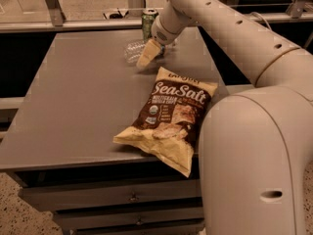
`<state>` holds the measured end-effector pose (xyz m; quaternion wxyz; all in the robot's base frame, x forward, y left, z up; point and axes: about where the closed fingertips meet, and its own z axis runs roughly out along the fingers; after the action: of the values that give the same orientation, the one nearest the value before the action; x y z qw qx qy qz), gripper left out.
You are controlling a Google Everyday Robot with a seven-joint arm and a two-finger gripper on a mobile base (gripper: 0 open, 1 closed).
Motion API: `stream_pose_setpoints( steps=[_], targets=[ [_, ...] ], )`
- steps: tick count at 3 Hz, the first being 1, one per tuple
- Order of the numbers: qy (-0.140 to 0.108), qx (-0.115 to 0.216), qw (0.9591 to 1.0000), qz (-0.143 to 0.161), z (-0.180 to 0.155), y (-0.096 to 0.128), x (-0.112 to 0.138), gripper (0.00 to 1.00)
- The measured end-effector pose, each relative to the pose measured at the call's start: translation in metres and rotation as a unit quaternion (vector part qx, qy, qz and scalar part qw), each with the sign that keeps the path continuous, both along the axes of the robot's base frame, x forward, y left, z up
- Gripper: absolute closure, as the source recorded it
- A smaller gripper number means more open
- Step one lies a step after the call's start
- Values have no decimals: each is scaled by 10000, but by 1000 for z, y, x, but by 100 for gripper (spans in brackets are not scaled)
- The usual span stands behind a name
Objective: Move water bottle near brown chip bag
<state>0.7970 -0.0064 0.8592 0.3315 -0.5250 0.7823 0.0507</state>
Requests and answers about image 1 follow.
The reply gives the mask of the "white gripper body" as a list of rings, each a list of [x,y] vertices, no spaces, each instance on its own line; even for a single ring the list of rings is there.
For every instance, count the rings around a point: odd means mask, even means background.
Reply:
[[[177,34],[170,33],[161,24],[160,16],[157,16],[151,27],[152,38],[161,45],[171,44],[176,38]]]

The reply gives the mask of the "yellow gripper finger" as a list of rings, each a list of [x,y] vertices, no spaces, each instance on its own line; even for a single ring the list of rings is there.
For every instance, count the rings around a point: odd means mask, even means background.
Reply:
[[[149,39],[136,63],[139,70],[145,69],[148,64],[161,52],[161,45],[154,39]]]

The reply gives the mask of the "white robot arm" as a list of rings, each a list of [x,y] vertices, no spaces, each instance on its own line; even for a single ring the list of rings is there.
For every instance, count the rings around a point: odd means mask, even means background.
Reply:
[[[199,143],[207,235],[306,235],[312,55],[219,0],[167,0],[153,38],[199,24],[252,84],[208,112]]]

